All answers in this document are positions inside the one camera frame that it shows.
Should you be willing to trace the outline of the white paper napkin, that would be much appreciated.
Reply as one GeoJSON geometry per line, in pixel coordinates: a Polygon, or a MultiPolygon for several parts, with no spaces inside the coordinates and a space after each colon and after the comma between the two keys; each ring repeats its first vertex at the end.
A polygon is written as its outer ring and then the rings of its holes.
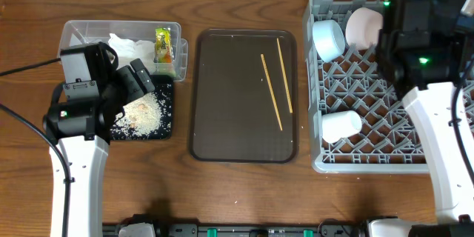
{"type": "Polygon", "coordinates": [[[151,41],[133,41],[121,39],[116,34],[111,33],[108,45],[113,48],[118,56],[118,68],[130,65],[135,59],[140,59],[149,73],[154,73],[157,69],[155,59],[155,44],[151,41]]]}

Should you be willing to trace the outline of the wooden chopstick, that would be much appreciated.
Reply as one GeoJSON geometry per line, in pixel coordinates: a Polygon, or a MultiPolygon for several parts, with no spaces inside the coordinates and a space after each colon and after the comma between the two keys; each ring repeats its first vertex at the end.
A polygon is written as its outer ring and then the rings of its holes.
{"type": "Polygon", "coordinates": [[[286,74],[286,69],[285,69],[285,66],[284,66],[284,60],[283,60],[283,56],[282,56],[282,52],[281,52],[281,45],[280,45],[279,38],[276,39],[276,43],[277,43],[277,48],[278,48],[278,57],[279,57],[280,66],[281,66],[281,74],[283,76],[283,81],[284,81],[284,89],[285,89],[286,98],[287,98],[287,105],[288,105],[288,109],[289,109],[290,114],[292,114],[293,113],[293,106],[292,106],[292,102],[291,102],[291,96],[290,96],[289,86],[288,86],[288,82],[287,82],[287,74],[286,74]]]}
{"type": "Polygon", "coordinates": [[[269,74],[268,69],[267,69],[267,64],[266,64],[266,61],[265,61],[264,54],[262,53],[260,55],[260,57],[261,57],[262,66],[264,68],[264,74],[266,76],[267,86],[268,86],[268,89],[269,89],[269,92],[270,92],[270,97],[272,99],[273,108],[275,110],[275,115],[276,115],[276,119],[277,119],[277,122],[278,122],[278,127],[279,127],[280,131],[282,131],[283,128],[282,128],[282,124],[281,124],[281,117],[280,117],[280,114],[279,114],[279,111],[278,111],[278,105],[276,103],[276,98],[275,98],[275,94],[274,94],[274,91],[273,91],[273,86],[272,86],[272,82],[271,82],[271,79],[270,79],[270,74],[269,74]]]}

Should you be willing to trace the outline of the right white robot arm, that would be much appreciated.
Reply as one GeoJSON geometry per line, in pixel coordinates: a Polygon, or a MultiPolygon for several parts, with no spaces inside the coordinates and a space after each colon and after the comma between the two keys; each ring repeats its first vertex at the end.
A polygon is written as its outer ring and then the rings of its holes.
{"type": "Polygon", "coordinates": [[[357,236],[471,236],[473,134],[463,86],[473,70],[473,0],[384,0],[375,59],[417,132],[433,224],[372,218],[357,236]]]}

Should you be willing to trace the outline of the white plastic cup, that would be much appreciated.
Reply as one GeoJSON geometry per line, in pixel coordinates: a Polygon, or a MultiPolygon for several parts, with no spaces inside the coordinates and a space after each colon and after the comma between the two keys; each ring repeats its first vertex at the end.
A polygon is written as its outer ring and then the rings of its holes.
{"type": "Polygon", "coordinates": [[[362,120],[357,112],[348,110],[323,115],[321,126],[322,138],[332,144],[358,134],[362,129],[362,120]]]}

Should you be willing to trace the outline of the white pink shallow bowl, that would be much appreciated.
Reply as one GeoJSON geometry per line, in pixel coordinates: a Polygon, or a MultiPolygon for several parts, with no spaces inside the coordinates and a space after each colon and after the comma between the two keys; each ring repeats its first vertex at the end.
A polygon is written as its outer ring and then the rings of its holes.
{"type": "Polygon", "coordinates": [[[347,21],[345,36],[349,45],[357,50],[367,50],[378,44],[379,30],[383,25],[383,16],[366,7],[358,8],[347,21]]]}

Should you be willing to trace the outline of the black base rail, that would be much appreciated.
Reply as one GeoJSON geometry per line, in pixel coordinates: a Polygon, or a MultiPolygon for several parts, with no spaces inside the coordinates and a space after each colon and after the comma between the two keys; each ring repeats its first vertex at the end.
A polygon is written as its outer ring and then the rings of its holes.
{"type": "Polygon", "coordinates": [[[133,224],[145,223],[152,234],[160,237],[363,237],[367,228],[328,218],[317,224],[203,224],[196,219],[158,220],[149,215],[135,214],[119,223],[104,223],[104,236],[118,236],[119,231],[133,224]]]}

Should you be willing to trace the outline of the left wooden chopstick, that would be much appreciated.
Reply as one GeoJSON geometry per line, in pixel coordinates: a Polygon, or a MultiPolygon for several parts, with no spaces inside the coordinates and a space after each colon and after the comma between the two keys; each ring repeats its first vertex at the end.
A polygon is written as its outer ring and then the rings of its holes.
{"type": "Polygon", "coordinates": [[[280,114],[279,114],[279,111],[278,111],[278,105],[276,103],[276,98],[275,98],[275,94],[274,94],[274,91],[273,91],[273,86],[272,86],[272,82],[271,82],[271,79],[270,79],[270,74],[269,74],[268,69],[267,69],[267,64],[266,64],[266,61],[265,61],[264,54],[262,53],[260,55],[260,57],[261,57],[262,66],[264,68],[264,74],[266,76],[267,86],[268,86],[268,89],[269,89],[269,92],[270,92],[270,97],[272,99],[273,108],[275,110],[275,115],[276,115],[276,119],[277,119],[277,122],[278,122],[278,127],[279,127],[280,131],[282,131],[283,128],[282,128],[282,124],[281,124],[281,117],[280,117],[280,114]]]}

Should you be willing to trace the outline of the light blue bowl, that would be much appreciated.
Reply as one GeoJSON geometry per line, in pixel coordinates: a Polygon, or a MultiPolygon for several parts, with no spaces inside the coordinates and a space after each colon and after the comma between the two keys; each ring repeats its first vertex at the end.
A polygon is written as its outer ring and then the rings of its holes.
{"type": "Polygon", "coordinates": [[[342,56],[345,51],[345,38],[339,24],[334,20],[316,21],[313,24],[313,43],[325,63],[342,56]]]}

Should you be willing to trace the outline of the right wooden chopstick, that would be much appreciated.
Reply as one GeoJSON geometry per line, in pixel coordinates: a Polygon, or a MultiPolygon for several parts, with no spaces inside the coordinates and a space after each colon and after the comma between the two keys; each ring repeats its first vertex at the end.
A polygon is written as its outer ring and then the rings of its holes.
{"type": "Polygon", "coordinates": [[[284,81],[284,89],[285,89],[286,98],[287,98],[287,105],[288,105],[288,109],[289,109],[290,114],[292,114],[293,113],[293,106],[292,106],[292,102],[291,102],[291,96],[290,96],[289,86],[288,86],[288,82],[287,82],[287,74],[286,74],[286,69],[285,69],[285,66],[284,66],[284,60],[283,60],[283,56],[282,56],[282,52],[281,52],[281,45],[280,45],[279,38],[276,39],[276,43],[277,43],[277,48],[278,48],[278,57],[279,57],[280,66],[281,66],[281,74],[283,76],[283,81],[284,81]]]}

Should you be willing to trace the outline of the grey plastic dishwasher rack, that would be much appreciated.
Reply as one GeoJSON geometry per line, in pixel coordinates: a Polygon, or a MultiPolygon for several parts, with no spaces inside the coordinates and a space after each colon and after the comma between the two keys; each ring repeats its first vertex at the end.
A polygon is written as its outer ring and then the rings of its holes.
{"type": "Polygon", "coordinates": [[[349,17],[361,7],[382,15],[384,0],[309,0],[303,17],[304,51],[309,82],[310,149],[319,173],[410,174],[428,171],[417,132],[394,87],[378,73],[376,46],[357,50],[346,41],[349,17]],[[316,21],[336,21],[345,51],[323,62],[313,43],[316,21]],[[354,136],[327,143],[322,116],[353,110],[362,129],[354,136]]]}

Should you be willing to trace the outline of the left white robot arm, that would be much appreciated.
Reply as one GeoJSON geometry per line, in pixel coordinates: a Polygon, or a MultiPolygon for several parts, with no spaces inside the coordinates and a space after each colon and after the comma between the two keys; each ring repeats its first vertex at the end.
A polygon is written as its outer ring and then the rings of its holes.
{"type": "Polygon", "coordinates": [[[123,67],[104,42],[60,51],[65,81],[53,91],[43,128],[51,141],[52,236],[101,236],[104,168],[111,128],[124,107],[155,90],[141,59],[123,67]]]}

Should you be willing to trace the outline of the brown plastic serving tray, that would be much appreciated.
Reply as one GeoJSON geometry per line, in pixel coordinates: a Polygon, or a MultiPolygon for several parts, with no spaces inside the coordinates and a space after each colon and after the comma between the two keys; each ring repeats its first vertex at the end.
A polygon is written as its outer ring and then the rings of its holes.
{"type": "Polygon", "coordinates": [[[284,30],[209,29],[197,39],[190,154],[200,161],[284,164],[298,152],[297,45],[284,30]],[[278,57],[279,38],[293,113],[278,57]],[[261,54],[278,105],[280,131],[261,54]]]}

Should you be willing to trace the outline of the green orange snack wrapper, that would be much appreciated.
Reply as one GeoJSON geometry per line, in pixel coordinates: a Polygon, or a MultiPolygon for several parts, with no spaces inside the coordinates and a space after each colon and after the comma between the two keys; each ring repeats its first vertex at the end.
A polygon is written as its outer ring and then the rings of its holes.
{"type": "Polygon", "coordinates": [[[155,63],[169,64],[173,61],[173,49],[170,28],[156,28],[155,63]]]}

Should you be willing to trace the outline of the clear plastic waste bin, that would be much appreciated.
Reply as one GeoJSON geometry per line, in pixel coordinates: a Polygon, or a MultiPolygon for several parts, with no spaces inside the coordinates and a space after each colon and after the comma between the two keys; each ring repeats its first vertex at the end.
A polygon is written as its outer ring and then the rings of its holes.
{"type": "Polygon", "coordinates": [[[175,81],[185,80],[187,74],[189,46],[181,37],[181,25],[174,21],[119,21],[119,20],[72,20],[63,27],[59,49],[70,46],[104,42],[108,44],[110,34],[121,39],[156,42],[156,28],[170,28],[173,61],[156,63],[153,75],[169,75],[175,81]]]}

